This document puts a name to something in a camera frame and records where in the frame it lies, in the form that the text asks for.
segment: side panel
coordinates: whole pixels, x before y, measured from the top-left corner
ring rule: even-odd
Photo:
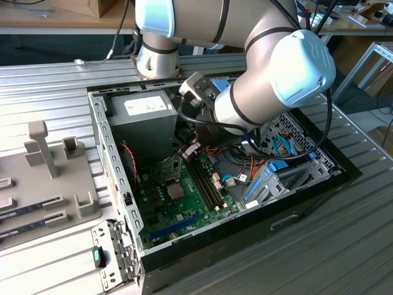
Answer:
[[[106,119],[104,99],[102,96],[89,96],[89,99],[94,114],[95,132],[98,133],[98,136],[95,135],[99,140],[96,146],[103,164],[105,180],[109,186],[109,195],[114,207],[115,218],[128,224],[134,238],[134,244],[139,245],[139,231],[143,228],[143,221],[140,218],[111,128]]]
[[[318,200],[324,199],[328,195],[326,193],[320,196]],[[280,230],[298,221],[298,216],[301,216],[315,201],[315,199],[309,199],[297,206],[266,218],[264,221],[254,224],[234,235],[223,238],[180,259],[176,259],[171,264],[146,272],[142,285],[142,295],[163,290],[193,273],[212,266],[224,258],[277,234]]]

